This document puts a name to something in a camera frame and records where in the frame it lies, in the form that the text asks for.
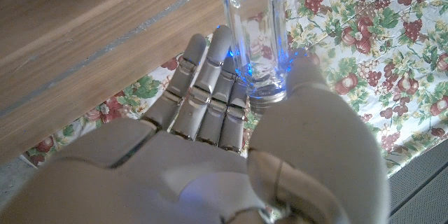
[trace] wooden table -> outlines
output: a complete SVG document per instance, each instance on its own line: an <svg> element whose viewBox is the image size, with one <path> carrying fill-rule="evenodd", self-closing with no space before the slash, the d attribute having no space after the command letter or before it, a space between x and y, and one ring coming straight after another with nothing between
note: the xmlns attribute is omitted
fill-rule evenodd
<svg viewBox="0 0 448 224"><path fill-rule="evenodd" d="M0 0L0 162L225 23L221 0L189 0L135 29L177 1Z"/></svg>

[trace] robotic hand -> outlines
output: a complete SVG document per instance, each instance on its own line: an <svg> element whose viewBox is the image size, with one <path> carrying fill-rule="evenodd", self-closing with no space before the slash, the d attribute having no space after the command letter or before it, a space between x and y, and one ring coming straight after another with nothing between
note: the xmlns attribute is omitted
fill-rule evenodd
<svg viewBox="0 0 448 224"><path fill-rule="evenodd" d="M60 151L0 222L385 223L375 139L306 57L292 63L288 99L266 110L247 160L235 154L247 99L230 44L220 26L188 91L206 45L194 35L142 120L115 120ZM267 218L266 204L283 217Z"/></svg>

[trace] floral tablecloth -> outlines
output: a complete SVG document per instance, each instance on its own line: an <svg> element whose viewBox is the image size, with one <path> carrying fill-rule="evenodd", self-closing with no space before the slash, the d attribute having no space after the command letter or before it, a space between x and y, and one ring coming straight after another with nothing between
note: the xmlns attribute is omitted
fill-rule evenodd
<svg viewBox="0 0 448 224"><path fill-rule="evenodd" d="M358 112L377 137L389 176L448 138L448 0L286 0L286 20L290 49L307 48L332 90ZM104 123L139 118L169 83L178 59L24 155L39 165ZM249 113L246 148L256 124Z"/></svg>

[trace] glass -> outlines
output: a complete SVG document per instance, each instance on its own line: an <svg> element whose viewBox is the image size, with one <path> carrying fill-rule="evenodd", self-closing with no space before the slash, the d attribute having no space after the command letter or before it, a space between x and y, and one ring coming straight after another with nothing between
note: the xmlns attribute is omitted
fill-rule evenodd
<svg viewBox="0 0 448 224"><path fill-rule="evenodd" d="M237 72L251 109L263 112L286 97L288 44L284 0L223 0L233 33Z"/></svg>

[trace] glass base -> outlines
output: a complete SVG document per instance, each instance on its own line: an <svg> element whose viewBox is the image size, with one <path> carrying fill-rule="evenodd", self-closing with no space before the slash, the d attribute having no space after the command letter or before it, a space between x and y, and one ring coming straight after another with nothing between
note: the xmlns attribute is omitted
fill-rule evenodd
<svg viewBox="0 0 448 224"><path fill-rule="evenodd" d="M286 91L264 97L249 97L251 111L255 114L262 115L267 108L276 102L280 102L286 98Z"/></svg>

